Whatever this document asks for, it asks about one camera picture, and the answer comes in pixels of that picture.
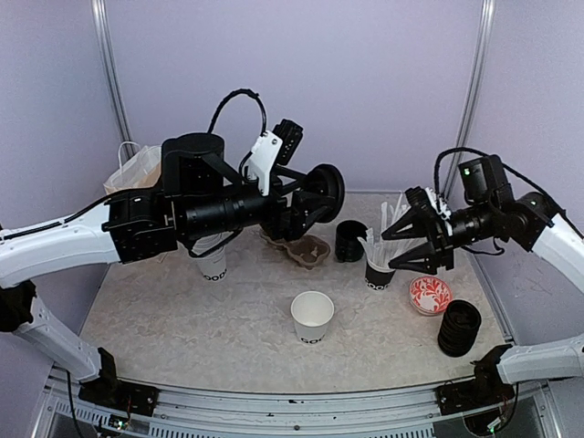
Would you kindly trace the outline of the stack of black cup lids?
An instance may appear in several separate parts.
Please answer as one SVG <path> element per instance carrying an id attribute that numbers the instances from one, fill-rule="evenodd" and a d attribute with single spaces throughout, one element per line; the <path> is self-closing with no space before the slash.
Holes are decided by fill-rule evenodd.
<path id="1" fill-rule="evenodd" d="M 448 304 L 438 332 L 440 350 L 449 357 L 464 356 L 473 347 L 482 323 L 479 310 L 470 302 L 456 299 Z"/>

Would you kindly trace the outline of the single white paper cup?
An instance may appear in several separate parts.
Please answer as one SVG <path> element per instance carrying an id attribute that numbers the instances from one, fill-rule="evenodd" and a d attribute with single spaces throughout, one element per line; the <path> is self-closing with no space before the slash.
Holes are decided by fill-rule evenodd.
<path id="1" fill-rule="evenodd" d="M 325 338 L 335 307 L 326 294 L 305 291 L 293 299 L 290 313 L 298 339 L 304 344 L 315 345 Z"/>

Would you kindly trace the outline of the stack of white paper cups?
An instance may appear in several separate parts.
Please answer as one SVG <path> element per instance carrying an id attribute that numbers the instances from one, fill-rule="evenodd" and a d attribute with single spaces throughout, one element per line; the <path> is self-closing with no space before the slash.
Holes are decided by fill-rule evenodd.
<path id="1" fill-rule="evenodd" d="M 202 254 L 204 251 L 215 247 L 223 240 L 221 234 L 202 237 L 193 246 L 195 254 Z M 224 248 L 221 247 L 205 257 L 195 258 L 195 264 L 199 268 L 203 278 L 209 282 L 217 283 L 226 276 L 226 257 Z"/>

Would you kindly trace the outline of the brown paper bag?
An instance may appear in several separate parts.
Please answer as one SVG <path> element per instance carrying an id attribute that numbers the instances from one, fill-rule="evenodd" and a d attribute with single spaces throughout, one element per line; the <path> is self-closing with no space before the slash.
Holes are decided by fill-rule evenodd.
<path id="1" fill-rule="evenodd" d="M 137 151 L 125 162 L 122 151 L 125 146 Z M 162 173 L 162 147 L 141 146 L 133 141 L 124 141 L 118 148 L 118 169 L 103 183 L 106 194 L 126 189 L 150 188 L 158 182 Z"/>

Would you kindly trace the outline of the black cup lid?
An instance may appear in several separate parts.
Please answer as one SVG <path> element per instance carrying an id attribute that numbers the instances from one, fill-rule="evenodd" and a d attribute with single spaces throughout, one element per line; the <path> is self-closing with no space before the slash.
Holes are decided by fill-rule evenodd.
<path id="1" fill-rule="evenodd" d="M 337 167 L 327 163 L 319 164 L 307 174 L 302 183 L 302 188 L 310 193 L 327 196 L 332 199 L 332 205 L 318 219 L 318 223 L 330 223 L 338 216 L 344 203 L 345 183 Z"/>

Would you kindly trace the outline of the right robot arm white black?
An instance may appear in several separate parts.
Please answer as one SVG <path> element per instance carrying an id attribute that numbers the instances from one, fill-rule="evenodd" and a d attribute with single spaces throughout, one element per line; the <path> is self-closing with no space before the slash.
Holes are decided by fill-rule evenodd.
<path id="1" fill-rule="evenodd" d="M 582 289 L 583 234 L 565 210 L 498 155 L 475 151 L 474 156 L 458 166 L 466 208 L 451 210 L 437 187 L 406 190 L 409 209 L 381 236 L 386 241 L 421 238 L 423 242 L 395 256 L 389 267 L 434 275 L 441 267 L 453 268 L 454 249 L 499 239 L 516 242 Z M 583 338 L 497 346 L 475 367 L 483 371 L 468 382 L 466 395 L 472 403 L 485 405 L 503 384 L 582 376 Z"/>

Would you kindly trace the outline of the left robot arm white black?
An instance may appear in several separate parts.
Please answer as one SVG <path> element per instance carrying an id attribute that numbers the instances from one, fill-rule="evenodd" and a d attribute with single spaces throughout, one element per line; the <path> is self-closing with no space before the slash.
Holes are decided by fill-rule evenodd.
<path id="1" fill-rule="evenodd" d="M 223 248 L 252 225 L 296 241 L 335 219 L 345 196 L 340 171 L 320 164 L 303 173 L 289 162 L 303 136 L 291 120 L 262 128 L 237 167 L 213 129 L 163 142 L 161 174 L 148 188 L 103 196 L 69 216 L 1 233 L 1 329 L 26 339 L 65 368 L 83 390 L 110 406 L 128 396 L 113 356 L 84 343 L 49 316 L 35 279 L 69 268 L 129 264 L 217 238 Z"/>

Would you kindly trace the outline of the red white patterned bowl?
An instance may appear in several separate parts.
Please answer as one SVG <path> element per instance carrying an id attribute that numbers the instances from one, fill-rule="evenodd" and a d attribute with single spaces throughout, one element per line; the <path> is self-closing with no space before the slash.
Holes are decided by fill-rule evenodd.
<path id="1" fill-rule="evenodd" d="M 409 284 L 409 300 L 412 307 L 425 316 L 438 316 L 444 313 L 454 300 L 449 286 L 434 276 L 419 276 Z"/>

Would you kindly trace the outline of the brown cardboard cup carrier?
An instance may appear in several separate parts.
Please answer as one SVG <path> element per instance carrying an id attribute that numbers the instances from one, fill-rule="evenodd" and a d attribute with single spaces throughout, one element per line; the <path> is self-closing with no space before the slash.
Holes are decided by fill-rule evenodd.
<path id="1" fill-rule="evenodd" d="M 259 235 L 269 245 L 286 254 L 289 259 L 306 270 L 321 266 L 330 255 L 329 244 L 315 235 L 303 235 L 300 239 L 290 242 L 284 239 L 274 240 L 264 230 L 261 230 Z"/>

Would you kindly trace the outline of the black cup holding straws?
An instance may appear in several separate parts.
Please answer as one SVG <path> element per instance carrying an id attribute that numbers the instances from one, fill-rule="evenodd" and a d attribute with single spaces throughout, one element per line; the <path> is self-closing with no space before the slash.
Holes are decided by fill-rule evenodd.
<path id="1" fill-rule="evenodd" d="M 378 266 L 367 260 L 365 269 L 365 283 L 368 288 L 376 291 L 384 290 L 392 281 L 396 271 L 387 266 Z"/>

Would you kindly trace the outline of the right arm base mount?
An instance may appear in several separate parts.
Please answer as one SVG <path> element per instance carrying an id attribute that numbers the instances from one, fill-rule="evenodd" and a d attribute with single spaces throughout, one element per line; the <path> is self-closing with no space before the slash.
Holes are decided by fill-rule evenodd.
<path id="1" fill-rule="evenodd" d="M 511 347 L 511 344 L 493 347 L 475 361 L 472 379 L 438 386 L 434 393 L 441 415 L 466 412 L 513 399 L 516 396 L 515 386 L 503 383 L 496 368 L 503 354 Z"/>

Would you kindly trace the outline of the left aluminium corner post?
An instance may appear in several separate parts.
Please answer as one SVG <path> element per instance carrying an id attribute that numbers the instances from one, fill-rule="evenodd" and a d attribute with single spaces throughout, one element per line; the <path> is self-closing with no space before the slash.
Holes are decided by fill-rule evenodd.
<path id="1" fill-rule="evenodd" d="M 110 33 L 110 23 L 105 0 L 91 0 L 91 13 L 97 35 L 99 54 L 103 66 L 109 100 L 121 141 L 135 141 L 130 130 L 127 111 L 125 109 L 120 81 L 116 66 L 113 41 Z"/>

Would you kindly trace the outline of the aluminium corner post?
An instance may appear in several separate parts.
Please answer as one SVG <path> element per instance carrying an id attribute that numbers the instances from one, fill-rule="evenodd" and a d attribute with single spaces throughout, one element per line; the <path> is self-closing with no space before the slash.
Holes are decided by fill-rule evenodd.
<path id="1" fill-rule="evenodd" d="M 485 60 L 495 18 L 495 4 L 496 0 L 484 0 L 482 2 L 470 82 L 464 102 L 461 123 L 454 144 L 455 148 L 463 148 L 467 146 L 475 109 L 479 100 L 479 93 L 485 69 Z"/>
<path id="2" fill-rule="evenodd" d="M 113 41 L 110 33 L 110 23 L 105 0 L 91 0 L 91 13 L 97 35 L 99 54 L 103 66 L 109 100 L 121 141 L 135 141 L 130 130 L 127 111 L 125 109 L 120 81 L 116 66 Z"/>

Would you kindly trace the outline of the right aluminium corner post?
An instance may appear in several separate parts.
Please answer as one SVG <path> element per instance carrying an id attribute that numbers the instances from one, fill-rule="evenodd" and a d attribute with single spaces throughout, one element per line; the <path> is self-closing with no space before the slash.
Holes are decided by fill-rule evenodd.
<path id="1" fill-rule="evenodd" d="M 485 69 L 485 60 L 495 18 L 495 4 L 496 0 L 484 0 L 482 2 L 470 82 L 464 102 L 461 123 L 454 144 L 455 148 L 463 148 L 467 146 L 475 109 L 479 100 L 479 93 Z"/>

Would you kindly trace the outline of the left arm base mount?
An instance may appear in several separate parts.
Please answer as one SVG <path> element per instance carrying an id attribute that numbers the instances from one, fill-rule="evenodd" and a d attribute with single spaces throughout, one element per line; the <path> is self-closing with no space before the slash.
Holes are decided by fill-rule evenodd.
<path id="1" fill-rule="evenodd" d="M 99 374 L 95 379 L 80 383 L 81 400 L 129 414 L 153 416 L 160 390 L 154 386 L 122 381 L 118 378 L 114 357 L 102 347 Z"/>

